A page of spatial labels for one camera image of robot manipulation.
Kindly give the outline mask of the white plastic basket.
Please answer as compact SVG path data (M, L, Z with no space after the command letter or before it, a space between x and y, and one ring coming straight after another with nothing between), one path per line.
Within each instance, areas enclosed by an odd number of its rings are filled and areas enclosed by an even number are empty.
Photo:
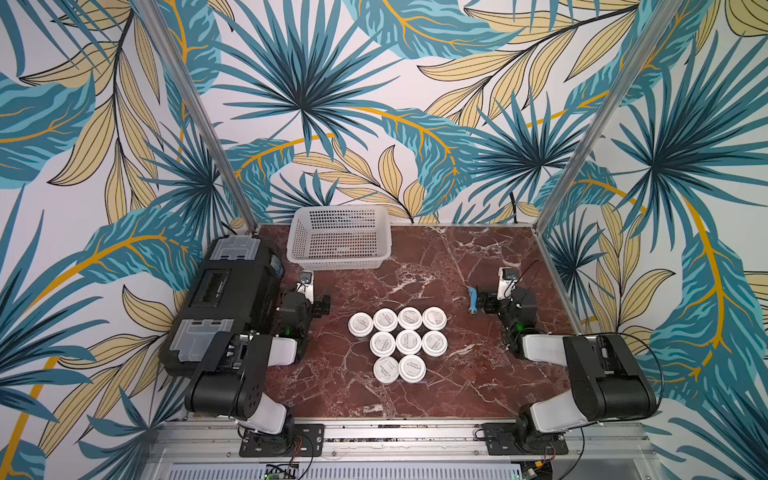
M377 269L391 255L389 214L378 205L298 209L287 259L310 271Z

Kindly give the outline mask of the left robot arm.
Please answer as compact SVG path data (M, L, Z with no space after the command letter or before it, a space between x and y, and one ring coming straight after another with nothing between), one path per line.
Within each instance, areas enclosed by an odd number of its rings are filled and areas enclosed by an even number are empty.
M259 456L284 456L300 450L303 441L289 408L264 392L267 371L302 360L311 322L330 313L331 301L328 294L310 302L301 292L288 292L277 310L274 335L215 334L192 375L185 409L234 421L241 440Z

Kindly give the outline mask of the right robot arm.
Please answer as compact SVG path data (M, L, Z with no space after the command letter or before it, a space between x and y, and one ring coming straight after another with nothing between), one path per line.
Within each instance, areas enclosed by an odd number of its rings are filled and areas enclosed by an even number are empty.
M508 294L469 289L471 313L494 314L502 324L502 343L515 358L561 366L569 389L547 400L524 405L512 423L485 423L480 439L491 456L568 452L564 435L601 422L641 420L653 416L661 398L649 383L625 337L549 334L536 327L533 292L515 288Z

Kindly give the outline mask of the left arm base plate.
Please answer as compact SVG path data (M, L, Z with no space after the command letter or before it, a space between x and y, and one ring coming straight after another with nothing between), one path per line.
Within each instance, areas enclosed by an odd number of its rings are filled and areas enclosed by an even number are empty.
M242 435L239 456L315 458L323 452L324 434L325 425L317 423L295 424L275 435L246 430Z

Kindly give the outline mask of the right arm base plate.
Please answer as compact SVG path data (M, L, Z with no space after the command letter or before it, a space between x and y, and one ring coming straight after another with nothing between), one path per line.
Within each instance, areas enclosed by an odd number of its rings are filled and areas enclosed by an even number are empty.
M555 457L566 455L569 448L560 433L540 433L535 428L516 423L484 423L478 440L484 442L490 456Z

